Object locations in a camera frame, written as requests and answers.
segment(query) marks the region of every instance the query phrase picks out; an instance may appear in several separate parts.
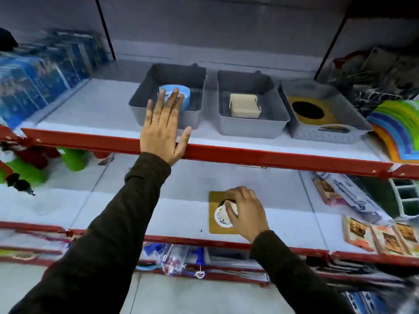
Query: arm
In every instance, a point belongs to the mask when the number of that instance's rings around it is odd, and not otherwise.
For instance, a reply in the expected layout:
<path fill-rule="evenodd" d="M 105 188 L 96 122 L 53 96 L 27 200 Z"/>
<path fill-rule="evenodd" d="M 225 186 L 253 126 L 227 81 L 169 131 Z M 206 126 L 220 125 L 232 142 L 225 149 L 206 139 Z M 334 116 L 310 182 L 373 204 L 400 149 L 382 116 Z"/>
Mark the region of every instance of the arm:
<path fill-rule="evenodd" d="M 149 101 L 141 155 L 125 185 L 10 313 L 119 313 L 160 188 L 170 166 L 183 156 L 191 133 L 187 128 L 176 146 L 183 101 L 183 96 L 177 99 L 178 92 L 174 90 L 165 107 L 165 92 L 160 92 L 154 114 Z"/>
<path fill-rule="evenodd" d="M 265 269 L 288 304 L 299 313 L 313 308 L 328 313 L 352 313 L 343 298 L 329 288 L 299 257 L 271 231 L 265 210 L 253 190 L 245 187 L 226 192 L 236 201 L 236 215 L 226 201 L 227 214 L 237 231 L 252 243 L 252 257 Z"/>

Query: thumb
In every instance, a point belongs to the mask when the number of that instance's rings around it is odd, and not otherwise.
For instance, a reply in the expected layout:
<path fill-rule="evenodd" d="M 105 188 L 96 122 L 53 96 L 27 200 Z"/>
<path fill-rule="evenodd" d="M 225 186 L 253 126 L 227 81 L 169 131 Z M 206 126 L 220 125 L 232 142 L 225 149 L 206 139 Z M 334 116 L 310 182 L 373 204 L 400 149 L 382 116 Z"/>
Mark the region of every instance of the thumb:
<path fill-rule="evenodd" d="M 181 141 L 179 141 L 176 149 L 174 157 L 176 159 L 181 159 L 185 154 L 186 146 L 188 145 L 189 138 L 191 137 L 192 127 L 187 127 L 185 131 L 182 133 Z"/>
<path fill-rule="evenodd" d="M 232 223 L 233 227 L 236 228 L 236 225 L 238 224 L 238 216 L 233 211 L 233 207 L 231 207 L 231 203 L 228 200 L 226 200 L 224 204 L 225 204 L 225 210 L 227 211 L 228 218 L 230 219 L 230 222 Z"/>

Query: black vertical strip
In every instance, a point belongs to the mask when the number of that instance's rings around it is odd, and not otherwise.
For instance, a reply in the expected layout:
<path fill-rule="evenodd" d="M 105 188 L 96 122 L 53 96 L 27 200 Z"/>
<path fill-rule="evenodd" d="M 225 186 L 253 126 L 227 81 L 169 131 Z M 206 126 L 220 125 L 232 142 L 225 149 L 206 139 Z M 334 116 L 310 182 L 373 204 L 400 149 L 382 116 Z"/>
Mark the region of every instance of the black vertical strip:
<path fill-rule="evenodd" d="M 106 39 L 108 40 L 109 48 L 111 49 L 112 58 L 113 58 L 113 60 L 116 60 L 117 58 L 115 57 L 115 52 L 113 51 L 111 37 L 109 36 L 108 28 L 106 27 L 106 22 L 105 22 L 105 18 L 103 17 L 101 4 L 99 3 L 99 0 L 95 0 L 95 2 L 96 2 L 96 6 L 98 7 L 99 15 L 100 15 L 101 21 L 102 21 L 103 30 L 105 31 L 105 35 L 106 35 Z"/>
<path fill-rule="evenodd" d="M 343 16 L 342 22 L 339 25 L 338 30 L 336 31 L 336 34 L 333 37 L 333 40 L 330 43 L 329 48 L 327 49 L 327 52 L 326 52 L 325 56 L 323 57 L 323 60 L 322 60 L 320 66 L 317 70 L 316 75 L 314 76 L 314 80 L 317 79 L 318 75 L 320 74 L 321 69 L 323 68 L 324 64 L 326 63 L 327 58 L 329 58 L 330 52 L 332 51 L 333 47 L 335 46 L 335 43 L 336 43 L 336 41 L 337 41 L 337 39 L 338 39 L 342 29 L 343 29 L 343 26 L 345 25 L 346 21 L 348 20 L 348 13 L 349 13 L 348 11 L 345 12 L 345 15 Z"/>

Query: hand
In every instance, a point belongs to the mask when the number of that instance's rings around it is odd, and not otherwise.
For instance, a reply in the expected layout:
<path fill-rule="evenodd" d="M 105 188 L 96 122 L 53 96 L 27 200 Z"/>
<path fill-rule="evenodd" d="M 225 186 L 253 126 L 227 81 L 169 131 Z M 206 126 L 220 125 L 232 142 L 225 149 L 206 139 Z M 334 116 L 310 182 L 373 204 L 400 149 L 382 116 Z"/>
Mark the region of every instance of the hand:
<path fill-rule="evenodd" d="M 160 90 L 154 112 L 153 100 L 150 99 L 147 103 L 139 147 L 141 152 L 153 153 L 173 166 L 185 154 L 192 128 L 185 129 L 181 141 L 176 146 L 179 109 L 184 95 L 181 94 L 178 98 L 179 89 L 175 88 L 167 103 L 164 104 L 165 93 L 164 89 Z"/>
<path fill-rule="evenodd" d="M 245 186 L 233 188 L 225 192 L 225 198 L 235 200 L 238 216 L 231 204 L 225 201 L 228 218 L 238 233 L 250 243 L 253 243 L 261 232 L 269 230 L 265 210 L 256 198 L 254 190 L 248 190 Z"/>

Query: black sleeve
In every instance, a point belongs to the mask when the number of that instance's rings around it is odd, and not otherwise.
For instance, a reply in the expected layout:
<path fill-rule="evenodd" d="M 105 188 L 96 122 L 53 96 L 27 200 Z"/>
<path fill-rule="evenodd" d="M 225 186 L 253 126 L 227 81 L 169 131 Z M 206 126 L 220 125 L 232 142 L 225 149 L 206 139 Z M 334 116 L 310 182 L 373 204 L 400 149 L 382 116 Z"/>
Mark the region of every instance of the black sleeve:
<path fill-rule="evenodd" d="M 10 313 L 118 314 L 170 172 L 158 156 L 141 153 L 105 210 Z"/>
<path fill-rule="evenodd" d="M 352 313 L 349 305 L 269 230 L 254 240 L 252 257 L 265 269 L 296 314 Z"/>

